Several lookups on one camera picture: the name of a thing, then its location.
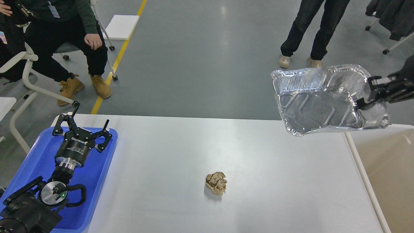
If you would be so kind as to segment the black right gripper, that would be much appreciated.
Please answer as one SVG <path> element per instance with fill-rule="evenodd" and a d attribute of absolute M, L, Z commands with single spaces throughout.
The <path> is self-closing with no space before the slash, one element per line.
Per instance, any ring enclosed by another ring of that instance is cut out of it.
<path fill-rule="evenodd" d="M 389 103 L 413 99 L 413 81 L 414 56 L 411 55 L 399 71 L 391 73 L 387 77 L 369 77 L 367 83 L 370 93 L 356 100 L 356 108 L 368 110 L 376 105 L 388 108 L 387 102 L 380 93 L 391 93 L 387 100 Z"/>

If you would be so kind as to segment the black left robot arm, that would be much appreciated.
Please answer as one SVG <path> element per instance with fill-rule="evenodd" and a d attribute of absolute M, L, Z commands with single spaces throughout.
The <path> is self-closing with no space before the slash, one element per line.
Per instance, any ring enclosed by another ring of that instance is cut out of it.
<path fill-rule="evenodd" d="M 89 224 L 118 134 L 82 128 L 75 113 L 44 130 L 1 198 L 2 233 L 80 233 Z"/>

